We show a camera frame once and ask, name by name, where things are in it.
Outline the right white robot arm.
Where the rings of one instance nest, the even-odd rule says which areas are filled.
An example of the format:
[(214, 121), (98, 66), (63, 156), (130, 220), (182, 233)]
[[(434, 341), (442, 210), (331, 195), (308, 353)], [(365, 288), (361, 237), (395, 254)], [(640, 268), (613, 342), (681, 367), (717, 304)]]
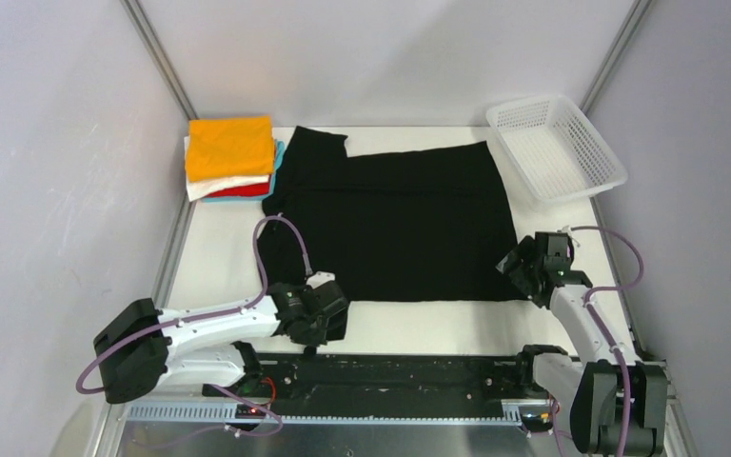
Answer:
[(603, 287), (572, 267), (577, 248), (567, 228), (527, 236), (496, 268), (566, 331), (578, 357), (557, 346), (527, 345), (514, 375), (518, 391), (550, 395), (580, 453), (659, 456), (664, 450), (668, 380), (631, 339), (608, 324), (596, 296)]

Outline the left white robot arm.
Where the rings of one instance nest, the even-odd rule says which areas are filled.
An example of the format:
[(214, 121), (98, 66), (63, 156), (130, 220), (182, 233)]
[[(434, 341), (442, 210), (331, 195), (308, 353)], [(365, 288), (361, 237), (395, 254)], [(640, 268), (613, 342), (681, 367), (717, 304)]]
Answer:
[(159, 309), (149, 299), (128, 305), (93, 341), (110, 404), (175, 387), (230, 387), (255, 393), (262, 368), (251, 344), (286, 337), (304, 347), (346, 335), (349, 301), (330, 273), (303, 285), (275, 284), (253, 298), (214, 307)]

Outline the black t-shirt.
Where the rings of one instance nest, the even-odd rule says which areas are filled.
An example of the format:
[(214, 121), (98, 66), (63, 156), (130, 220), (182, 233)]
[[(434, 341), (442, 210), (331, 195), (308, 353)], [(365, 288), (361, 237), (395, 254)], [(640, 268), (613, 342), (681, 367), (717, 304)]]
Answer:
[(518, 238), (486, 142), (351, 156), (344, 135), (299, 127), (262, 208), (270, 283), (312, 268), (352, 301), (521, 298), (497, 270)]

